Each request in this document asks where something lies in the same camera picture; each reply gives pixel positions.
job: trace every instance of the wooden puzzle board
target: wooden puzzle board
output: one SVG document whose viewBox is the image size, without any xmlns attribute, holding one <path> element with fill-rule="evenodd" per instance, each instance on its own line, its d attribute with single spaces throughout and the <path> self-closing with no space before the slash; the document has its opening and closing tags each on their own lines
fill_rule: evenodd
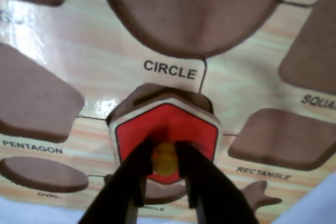
<svg viewBox="0 0 336 224">
<path fill-rule="evenodd" d="M 108 127 L 102 119 L 136 87 L 154 82 L 201 92 L 212 101 L 224 132 L 216 164 L 238 188 L 256 181 L 268 182 L 266 195 L 281 198 L 282 203 L 259 208 L 257 216 L 262 224 L 272 222 L 336 167 L 336 155 L 312 171 L 257 164 L 227 155 L 247 119 L 261 109 L 280 109 L 336 122 L 332 109 L 301 102 L 305 95 L 330 101 L 336 101 L 335 96 L 290 86 L 278 76 L 278 67 L 316 0 L 285 1 L 306 6 L 279 4 L 255 34 L 230 51 L 203 61 L 175 59 L 143 46 L 123 27 L 106 0 L 67 0 L 60 8 L 0 0 L 0 41 L 17 48 L 86 97 L 80 115 L 86 118 L 76 120 L 66 142 L 53 144 L 0 135 L 0 158 L 33 156 L 58 161 L 82 171 L 90 181 L 86 190 L 51 194 L 0 177 L 0 195 L 86 209 L 103 186 L 103 177 L 116 169 Z M 176 66 L 178 74 L 153 71 L 156 62 Z M 251 170 L 260 172 L 252 174 Z M 269 173 L 279 175 L 270 177 Z M 185 197 L 167 205 L 145 206 L 139 214 L 196 221 L 195 211 L 188 209 Z"/>
</svg>

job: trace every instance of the black tongs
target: black tongs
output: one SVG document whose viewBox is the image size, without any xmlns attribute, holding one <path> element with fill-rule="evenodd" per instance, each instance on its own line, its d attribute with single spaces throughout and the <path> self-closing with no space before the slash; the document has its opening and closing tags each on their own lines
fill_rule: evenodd
<svg viewBox="0 0 336 224">
<path fill-rule="evenodd" d="M 179 176 L 201 224 L 259 223 L 240 190 L 190 142 L 176 142 Z M 152 174 L 154 141 L 146 139 L 120 165 L 85 212 L 80 224 L 136 224 Z"/>
</svg>

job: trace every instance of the oval shape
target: oval shape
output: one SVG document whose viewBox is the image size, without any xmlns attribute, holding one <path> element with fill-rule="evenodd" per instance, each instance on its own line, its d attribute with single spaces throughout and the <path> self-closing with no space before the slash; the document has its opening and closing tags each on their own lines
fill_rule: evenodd
<svg viewBox="0 0 336 224">
<path fill-rule="evenodd" d="M 162 54 L 203 59 L 239 44 L 278 0 L 108 0 L 141 43 Z"/>
<path fill-rule="evenodd" d="M 37 157 L 4 158 L 0 161 L 0 173 L 16 184 L 53 193 L 73 193 L 89 185 L 81 171 Z"/>
</svg>

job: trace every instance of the white surface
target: white surface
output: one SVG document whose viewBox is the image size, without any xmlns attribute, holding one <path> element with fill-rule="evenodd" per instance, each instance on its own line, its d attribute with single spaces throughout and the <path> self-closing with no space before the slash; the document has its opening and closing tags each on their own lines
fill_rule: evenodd
<svg viewBox="0 0 336 224">
<path fill-rule="evenodd" d="M 84 211 L 25 204 L 0 198 L 1 224 L 75 224 Z M 139 218 L 138 224 L 186 224 L 162 219 Z M 272 224 L 335 224 L 336 174 L 330 175 Z"/>
</svg>

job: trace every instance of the shape puzzle board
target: shape puzzle board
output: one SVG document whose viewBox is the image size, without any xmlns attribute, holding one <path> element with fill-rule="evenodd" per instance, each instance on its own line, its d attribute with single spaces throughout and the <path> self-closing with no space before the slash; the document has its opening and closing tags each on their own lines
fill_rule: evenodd
<svg viewBox="0 0 336 224">
<path fill-rule="evenodd" d="M 17 48 L 67 81 L 86 98 L 86 105 L 64 143 L 0 135 L 0 158 L 46 158 L 83 172 L 89 180 L 85 190 L 51 193 L 16 185 L 0 176 L 0 195 L 36 204 L 86 209 L 104 185 L 104 176 L 116 169 L 108 127 L 103 119 L 136 87 L 154 82 L 200 92 L 212 101 L 224 132 L 216 164 L 238 188 L 267 181 L 266 195 L 280 198 L 282 202 L 261 207 L 256 214 L 260 223 L 271 223 L 336 167 L 335 151 L 328 153 L 318 167 L 309 169 L 298 168 L 316 161 L 302 163 L 302 160 L 306 161 L 303 154 L 302 159 L 284 157 L 280 163 L 277 162 L 281 157 L 276 155 L 258 156 L 258 148 L 268 147 L 263 147 L 262 140 L 256 142 L 258 146 L 249 156 L 244 156 L 240 145 L 234 145 L 236 138 L 244 143 L 245 139 L 238 139 L 244 136 L 244 131 L 247 135 L 264 134 L 262 127 L 259 131 L 244 127 L 246 122 L 252 125 L 276 122 L 274 118 L 277 116 L 273 112 L 277 111 L 328 122 L 326 131 L 335 127 L 334 107 L 316 106 L 313 101 L 328 100 L 329 105 L 336 102 L 334 95 L 291 86 L 278 75 L 280 63 L 316 2 L 284 1 L 301 5 L 279 4 L 262 27 L 240 45 L 223 54 L 199 60 L 168 57 L 143 46 L 124 28 L 106 0 L 66 0 L 57 8 L 0 0 L 0 42 Z M 155 66 L 160 64 L 168 68 L 174 66 L 176 73 L 159 72 L 159 67 Z M 258 114 L 255 112 L 261 113 L 264 109 L 271 110 L 256 118 Z M 305 146 L 296 146 L 297 153 L 301 153 L 300 148 L 302 152 L 306 151 Z M 326 147 L 321 149 L 327 152 L 332 148 L 332 143 L 326 143 Z M 189 210 L 185 197 L 167 205 L 145 206 L 139 215 L 196 221 L 195 211 Z"/>
</svg>

